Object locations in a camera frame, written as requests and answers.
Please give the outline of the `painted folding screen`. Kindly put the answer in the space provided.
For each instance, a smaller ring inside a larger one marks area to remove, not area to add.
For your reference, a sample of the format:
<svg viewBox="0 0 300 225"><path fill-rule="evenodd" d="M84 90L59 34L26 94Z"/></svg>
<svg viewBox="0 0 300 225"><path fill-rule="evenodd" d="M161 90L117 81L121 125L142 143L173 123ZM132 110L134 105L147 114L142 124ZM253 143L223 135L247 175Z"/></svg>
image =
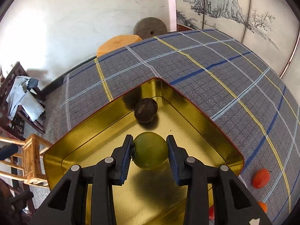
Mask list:
<svg viewBox="0 0 300 225"><path fill-rule="evenodd" d="M247 46L299 97L299 21L285 0L176 0L176 11L181 24Z"/></svg>

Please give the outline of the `red gold toffee tin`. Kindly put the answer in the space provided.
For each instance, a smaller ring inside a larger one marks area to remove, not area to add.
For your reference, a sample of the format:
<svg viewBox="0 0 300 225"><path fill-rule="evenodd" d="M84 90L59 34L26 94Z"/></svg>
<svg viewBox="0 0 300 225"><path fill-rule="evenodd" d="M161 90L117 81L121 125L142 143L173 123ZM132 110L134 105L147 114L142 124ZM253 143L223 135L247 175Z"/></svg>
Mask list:
<svg viewBox="0 0 300 225"><path fill-rule="evenodd" d="M88 167L110 156L131 135L137 146L128 177L113 187L118 224L182 224L187 188L172 179L166 138L205 165L235 174L244 158L197 106L159 78L130 87L63 135L45 154L51 188L73 165Z"/></svg>

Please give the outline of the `orange tangerine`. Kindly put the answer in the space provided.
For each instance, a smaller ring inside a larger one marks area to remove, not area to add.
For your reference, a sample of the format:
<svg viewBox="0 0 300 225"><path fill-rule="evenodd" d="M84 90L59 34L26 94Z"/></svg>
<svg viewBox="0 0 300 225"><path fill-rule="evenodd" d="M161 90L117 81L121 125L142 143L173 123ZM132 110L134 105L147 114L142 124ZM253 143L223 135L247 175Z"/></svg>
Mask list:
<svg viewBox="0 0 300 225"><path fill-rule="evenodd" d="M267 210L268 210L267 204L264 203L264 202L261 202L261 201L258 201L257 203L258 203L259 206L262 208L262 210L263 210L265 213L267 213Z"/></svg>
<svg viewBox="0 0 300 225"><path fill-rule="evenodd" d="M268 169L260 169L252 179L252 186L256 189L265 187L271 179L270 172Z"/></svg>

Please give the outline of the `orange plastic stool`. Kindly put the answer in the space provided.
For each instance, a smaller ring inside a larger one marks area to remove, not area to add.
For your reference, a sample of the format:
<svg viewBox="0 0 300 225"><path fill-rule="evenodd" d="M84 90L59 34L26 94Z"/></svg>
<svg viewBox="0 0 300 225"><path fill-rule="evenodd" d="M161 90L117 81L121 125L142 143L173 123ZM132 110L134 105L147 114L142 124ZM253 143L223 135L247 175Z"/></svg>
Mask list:
<svg viewBox="0 0 300 225"><path fill-rule="evenodd" d="M107 54L109 52L112 52L114 50L117 50L119 48L122 48L124 46L136 43L142 41L142 38L140 36L135 34L127 34L127 35L119 35L115 36L108 41L106 41L104 44L102 44L96 52L96 56L100 57L104 54Z"/></svg>

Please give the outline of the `small red tomato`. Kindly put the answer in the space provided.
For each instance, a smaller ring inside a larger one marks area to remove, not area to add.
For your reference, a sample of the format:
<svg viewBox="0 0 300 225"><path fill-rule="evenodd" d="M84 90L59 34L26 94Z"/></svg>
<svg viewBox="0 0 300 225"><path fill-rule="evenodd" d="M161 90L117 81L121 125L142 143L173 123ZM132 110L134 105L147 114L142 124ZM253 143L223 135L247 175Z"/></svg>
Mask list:
<svg viewBox="0 0 300 225"><path fill-rule="evenodd" d="M213 221L215 219L215 212L214 212L214 206L210 206L208 209L208 218L210 221Z"/></svg>

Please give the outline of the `white cloth on chair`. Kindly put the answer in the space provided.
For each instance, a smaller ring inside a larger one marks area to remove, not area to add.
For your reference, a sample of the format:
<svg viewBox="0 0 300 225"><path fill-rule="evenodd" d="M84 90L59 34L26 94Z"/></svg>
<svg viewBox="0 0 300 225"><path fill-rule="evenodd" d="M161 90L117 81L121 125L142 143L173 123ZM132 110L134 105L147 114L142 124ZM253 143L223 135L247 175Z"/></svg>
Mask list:
<svg viewBox="0 0 300 225"><path fill-rule="evenodd" d="M45 111L34 98L30 90L38 86L38 79L29 76L17 76L14 80L6 102L8 103L7 118L13 120L19 106L22 106L31 121L37 120Z"/></svg>

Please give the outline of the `grey plaid tablecloth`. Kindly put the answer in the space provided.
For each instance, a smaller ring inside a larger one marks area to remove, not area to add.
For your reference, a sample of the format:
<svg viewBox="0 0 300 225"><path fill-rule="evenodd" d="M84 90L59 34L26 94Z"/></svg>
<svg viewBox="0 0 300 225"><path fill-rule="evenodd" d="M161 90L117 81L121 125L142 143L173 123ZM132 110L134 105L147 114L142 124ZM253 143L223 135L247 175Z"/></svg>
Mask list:
<svg viewBox="0 0 300 225"><path fill-rule="evenodd" d="M243 154L247 186L262 168L269 183L251 189L282 224L299 200L299 103L253 51L214 30L165 34L98 56L63 80L59 135L153 77L204 111Z"/></svg>

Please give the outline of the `dark brown mangosteen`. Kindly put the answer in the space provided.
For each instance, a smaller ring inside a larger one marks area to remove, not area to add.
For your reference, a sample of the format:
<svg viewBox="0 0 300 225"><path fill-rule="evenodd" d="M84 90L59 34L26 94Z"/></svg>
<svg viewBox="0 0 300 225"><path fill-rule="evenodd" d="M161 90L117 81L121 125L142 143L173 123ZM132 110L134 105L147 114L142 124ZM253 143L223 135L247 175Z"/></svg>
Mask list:
<svg viewBox="0 0 300 225"><path fill-rule="evenodd" d="M141 99L135 106L134 116L140 123L151 122L158 111L158 104L152 98Z"/></svg>

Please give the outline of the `green round fruit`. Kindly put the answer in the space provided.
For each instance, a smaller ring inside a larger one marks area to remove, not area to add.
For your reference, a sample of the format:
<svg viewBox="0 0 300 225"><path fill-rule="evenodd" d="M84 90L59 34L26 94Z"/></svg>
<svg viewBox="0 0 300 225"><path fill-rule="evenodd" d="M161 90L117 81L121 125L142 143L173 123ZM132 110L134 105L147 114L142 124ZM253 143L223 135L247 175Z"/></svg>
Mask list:
<svg viewBox="0 0 300 225"><path fill-rule="evenodd" d="M168 158L168 145L157 133L143 132L134 139L133 161L144 170L154 170Z"/></svg>

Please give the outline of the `round stone millstone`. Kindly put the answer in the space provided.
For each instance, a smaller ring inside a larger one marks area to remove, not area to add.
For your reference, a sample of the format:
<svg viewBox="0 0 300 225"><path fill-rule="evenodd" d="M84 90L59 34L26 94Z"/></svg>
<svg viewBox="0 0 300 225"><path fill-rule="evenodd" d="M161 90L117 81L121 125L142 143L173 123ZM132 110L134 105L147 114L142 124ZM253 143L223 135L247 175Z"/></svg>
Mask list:
<svg viewBox="0 0 300 225"><path fill-rule="evenodd" d="M153 36L167 34L167 27L163 21L154 17L146 17L138 21L134 27L134 34L140 38L148 39Z"/></svg>

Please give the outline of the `light wooden chair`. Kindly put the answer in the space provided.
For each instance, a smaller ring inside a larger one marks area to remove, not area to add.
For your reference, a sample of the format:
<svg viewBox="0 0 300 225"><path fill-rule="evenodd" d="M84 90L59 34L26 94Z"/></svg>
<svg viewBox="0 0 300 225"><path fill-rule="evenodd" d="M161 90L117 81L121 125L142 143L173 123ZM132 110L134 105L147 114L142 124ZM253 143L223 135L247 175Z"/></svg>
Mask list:
<svg viewBox="0 0 300 225"><path fill-rule="evenodd" d="M1 171L1 177L21 181L31 186L49 188L48 180L41 169L41 158L52 147L52 143L40 136L31 134L26 140L1 137L1 141L13 147L20 147L20 151L9 155L10 161L1 160L1 164L18 169L21 175Z"/></svg>

